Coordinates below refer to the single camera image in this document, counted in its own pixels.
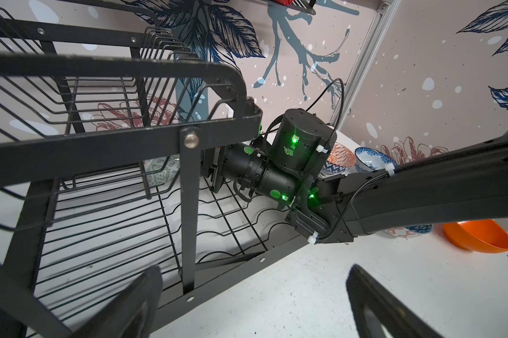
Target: wire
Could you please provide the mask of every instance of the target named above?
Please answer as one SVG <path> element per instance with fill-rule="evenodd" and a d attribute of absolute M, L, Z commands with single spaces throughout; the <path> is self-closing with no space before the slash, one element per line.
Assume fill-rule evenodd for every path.
<path fill-rule="evenodd" d="M 327 142 L 325 143 L 325 147 L 327 147 L 329 145 L 329 142 L 331 141 L 334 133 L 337 131 L 337 125 L 340 122 L 340 118 L 342 118 L 342 111 L 344 110 L 344 100 L 343 100 L 343 98 L 344 98 L 344 82 L 342 81 L 342 79 L 341 78 L 334 79 L 329 85 L 327 85 L 327 87 L 325 87 L 324 91 L 321 92 L 320 96 L 318 96 L 318 98 L 314 101 L 314 103 L 312 103 L 310 105 L 310 107 L 306 108 L 306 111 L 308 112 L 309 109 L 312 108 L 319 101 L 319 99 L 321 99 L 321 97 L 325 94 L 325 92 L 329 88 L 331 88 L 331 86 L 337 81 L 340 82 L 340 87 L 342 88 L 342 95 L 340 96 L 340 109 L 338 112 L 337 121 L 336 121 L 335 126 L 333 128 L 333 131 L 331 132 L 331 136 L 329 136 L 329 139 L 327 139 Z"/>

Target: blue and white bowl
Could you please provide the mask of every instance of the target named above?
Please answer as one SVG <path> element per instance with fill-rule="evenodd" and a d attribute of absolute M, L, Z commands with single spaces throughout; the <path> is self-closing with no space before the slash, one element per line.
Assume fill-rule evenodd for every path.
<path fill-rule="evenodd" d="M 389 163 L 397 166 L 397 163 L 389 156 L 372 148 L 366 148 L 364 146 L 357 148 L 355 155 L 357 157 L 356 170 L 358 172 L 382 170 L 385 169 L 385 165 Z"/>

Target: dish rack shelf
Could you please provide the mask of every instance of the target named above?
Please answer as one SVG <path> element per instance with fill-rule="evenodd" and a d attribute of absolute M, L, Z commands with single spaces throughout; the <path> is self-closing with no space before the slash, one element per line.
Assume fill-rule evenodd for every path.
<path fill-rule="evenodd" d="M 57 55 L 53 42 L 122 46 L 131 58 Z M 158 26 L 37 23 L 0 8 L 0 201 L 19 205 L 14 224 L 0 220 L 13 233 L 0 336 L 56 336 L 53 318 L 75 330 L 156 265 L 154 331 L 302 247 L 271 200 L 246 203 L 226 181 L 214 193 L 214 177 L 200 176 L 204 149 L 254 139 L 260 121 L 238 71 Z"/>

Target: bolt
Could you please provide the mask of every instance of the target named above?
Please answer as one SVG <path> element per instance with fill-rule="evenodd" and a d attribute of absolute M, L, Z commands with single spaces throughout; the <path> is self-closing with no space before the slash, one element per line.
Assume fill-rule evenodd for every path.
<path fill-rule="evenodd" d="M 195 132 L 190 132 L 185 137 L 185 146 L 188 149 L 194 149 L 199 145 L 199 137 L 196 135 Z"/>

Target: orange bowl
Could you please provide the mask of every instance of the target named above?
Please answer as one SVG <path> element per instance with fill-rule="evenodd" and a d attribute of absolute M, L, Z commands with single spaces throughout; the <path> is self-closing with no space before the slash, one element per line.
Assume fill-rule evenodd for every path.
<path fill-rule="evenodd" d="M 508 234 L 493 220 L 446 223 L 444 235 L 461 249 L 488 254 L 508 251 Z"/>

